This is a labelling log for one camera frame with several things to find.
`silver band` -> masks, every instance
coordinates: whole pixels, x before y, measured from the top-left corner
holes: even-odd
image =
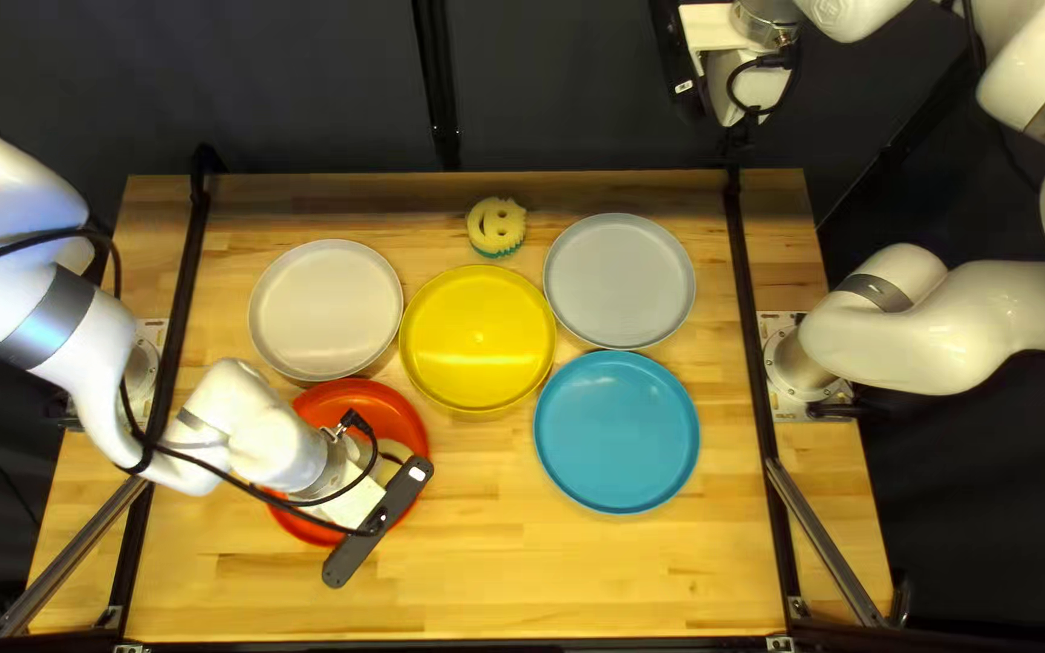
[[[885,312],[901,312],[913,307],[913,302],[901,288],[875,275],[850,275],[834,291],[853,293],[869,300]]]
[[[32,370],[62,348],[87,316],[95,286],[56,264],[54,279],[30,314],[0,342],[0,359]]]
[[[208,422],[201,420],[195,413],[183,406],[178,410],[176,414],[177,421],[183,425],[191,428],[193,432],[211,432],[214,435],[213,439],[199,441],[198,443],[178,443],[178,441],[164,440],[164,445],[171,448],[208,448],[212,446],[224,446],[229,441],[229,435],[225,434],[222,429],[216,426],[212,426]]]

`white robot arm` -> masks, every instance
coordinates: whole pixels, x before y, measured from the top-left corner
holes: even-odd
[[[710,78],[711,106],[728,125],[743,113],[720,80],[751,56],[794,40],[792,7],[827,36],[852,42],[909,3],[736,0],[681,6],[680,20],[693,63]],[[955,11],[963,7],[960,0],[953,3]],[[1045,143],[1045,0],[973,0],[972,8],[991,60],[979,83],[979,104]],[[735,93],[748,103],[775,102],[788,74],[749,68],[735,78]],[[1040,210],[1045,231],[1045,180]],[[920,394],[962,392],[1008,355],[1045,349],[1045,263],[974,261],[948,272],[928,251],[892,244],[829,293],[797,335],[769,360],[770,378],[789,394],[823,396],[836,378]]]
[[[0,140],[0,247],[86,219],[87,207],[70,185]],[[143,453],[117,407],[135,320],[118,300],[76,274],[92,255],[91,244],[76,237],[0,258],[0,358],[65,389],[95,446],[127,468]],[[304,509],[355,530],[382,500],[398,466],[376,456],[367,441],[343,437],[343,430],[322,434],[304,423],[248,364],[223,359],[168,423],[161,444],[308,500],[353,483],[372,458],[370,473],[347,494]],[[409,458],[408,451],[398,453]],[[220,482],[165,452],[155,452],[139,474],[190,495],[208,494]]]

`white plate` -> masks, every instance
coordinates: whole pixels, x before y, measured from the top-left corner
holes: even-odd
[[[555,318],[606,349],[643,349],[688,320],[696,274],[684,247],[654,221],[591,215],[563,231],[542,270]]]
[[[348,377],[377,360],[401,322],[401,283],[377,252],[315,240],[284,252],[249,302],[252,345],[300,381]]]

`yellow plate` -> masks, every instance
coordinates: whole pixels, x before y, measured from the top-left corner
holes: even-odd
[[[398,349],[421,393],[461,413],[488,413],[542,383],[555,356],[555,318],[521,275],[468,264],[418,290]]]

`wooden table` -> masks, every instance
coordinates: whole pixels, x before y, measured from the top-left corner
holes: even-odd
[[[158,489],[126,636],[153,642],[502,639],[764,634],[784,629],[758,437],[720,196],[720,170],[571,173],[229,176],[213,207],[195,283],[175,403],[206,366],[247,359],[282,396],[302,391],[255,354],[249,294],[280,253],[318,238],[369,244],[400,276],[405,298],[459,264],[486,262],[461,217],[474,201],[511,196],[530,209],[528,241],[496,261],[542,287],[551,241],[602,212],[657,219],[697,273],[688,323],[644,353],[667,366],[696,402],[702,449],[675,499],[637,517],[605,518],[566,499],[534,454],[535,397],[489,423],[435,409],[393,352],[365,375],[418,409],[437,467],[410,517],[348,586],[322,585],[325,551],[276,527],[230,487],[204,497]],[[124,302],[167,318],[188,217],[183,177],[133,177],[116,240]],[[743,210],[762,310],[809,309],[826,291],[820,250],[798,170],[744,177]],[[588,349],[561,331],[556,368]],[[882,609],[885,550],[854,424],[777,427],[791,470]],[[65,438],[32,576],[122,480],[83,435]],[[83,629],[102,610],[116,528],[32,624]],[[846,615],[832,579],[794,524],[803,593],[819,616]]]

